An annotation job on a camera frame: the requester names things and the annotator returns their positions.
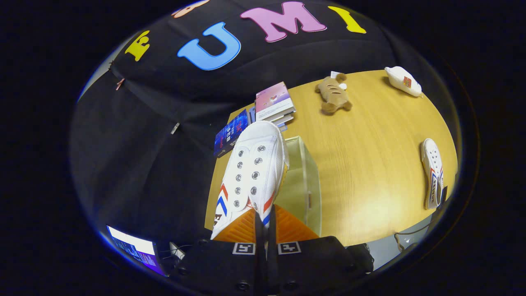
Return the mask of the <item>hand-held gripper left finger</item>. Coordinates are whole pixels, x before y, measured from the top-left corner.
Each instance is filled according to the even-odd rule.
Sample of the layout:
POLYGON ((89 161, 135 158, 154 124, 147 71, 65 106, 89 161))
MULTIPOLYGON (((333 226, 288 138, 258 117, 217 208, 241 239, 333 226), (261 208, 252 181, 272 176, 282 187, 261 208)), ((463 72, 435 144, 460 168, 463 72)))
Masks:
POLYGON ((254 243, 200 239, 175 266, 169 280, 189 296, 265 296, 264 226, 256 213, 254 243))

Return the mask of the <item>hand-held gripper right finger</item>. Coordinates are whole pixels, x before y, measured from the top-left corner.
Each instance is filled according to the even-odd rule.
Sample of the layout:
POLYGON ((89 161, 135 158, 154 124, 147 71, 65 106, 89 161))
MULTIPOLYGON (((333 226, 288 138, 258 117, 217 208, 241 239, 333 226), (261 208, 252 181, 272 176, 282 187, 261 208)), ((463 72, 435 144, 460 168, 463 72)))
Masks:
POLYGON ((368 272, 334 237, 277 242, 272 208, 267 255, 269 291, 278 296, 336 296, 363 283, 368 272))

